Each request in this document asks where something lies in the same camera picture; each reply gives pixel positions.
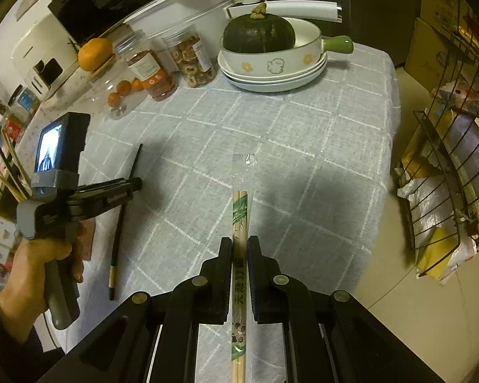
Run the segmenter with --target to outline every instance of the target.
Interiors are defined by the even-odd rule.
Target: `beige floor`
[[[401,127],[393,158],[415,129],[412,111],[428,102],[424,87],[397,70]],[[399,198],[387,194],[376,246],[356,290],[358,300],[447,383],[470,381],[479,364],[479,254],[445,285],[416,280]]]

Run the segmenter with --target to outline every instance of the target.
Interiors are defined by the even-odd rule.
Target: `black sleeve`
[[[24,344],[18,344],[0,322],[0,383],[37,381],[62,356],[60,350],[43,353],[34,328]]]

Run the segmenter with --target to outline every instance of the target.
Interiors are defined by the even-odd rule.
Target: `gray tablecloth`
[[[97,218],[82,313],[57,333],[62,347],[134,291],[170,291],[217,255],[220,238],[231,236],[234,153],[257,154],[250,234],[262,252],[312,290],[354,292],[382,213],[399,106],[390,58],[356,45],[349,56],[331,53],[318,79],[290,92],[241,91],[219,74],[204,88],[182,86],[123,119],[103,119],[89,132],[81,182],[126,176],[142,142],[144,184],[126,211],[117,301],[107,291],[115,210]],[[285,380],[278,325],[255,326],[248,351],[253,381]],[[196,381],[229,379],[229,324],[201,326]]]

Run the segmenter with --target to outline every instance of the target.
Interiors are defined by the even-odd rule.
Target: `human hand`
[[[24,239],[14,256],[9,280],[0,292],[0,321],[18,343],[24,343],[37,317],[47,309],[44,299],[45,268],[52,260],[67,258],[70,243],[59,239]],[[83,282],[83,262],[76,257],[72,275]]]

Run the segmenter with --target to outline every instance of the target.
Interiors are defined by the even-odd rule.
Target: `orange flower drawing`
[[[303,57],[303,64],[310,65],[313,59],[314,59],[314,56],[311,53],[309,53]]]
[[[247,73],[250,73],[252,70],[254,70],[252,65],[248,62],[241,63],[241,68]]]

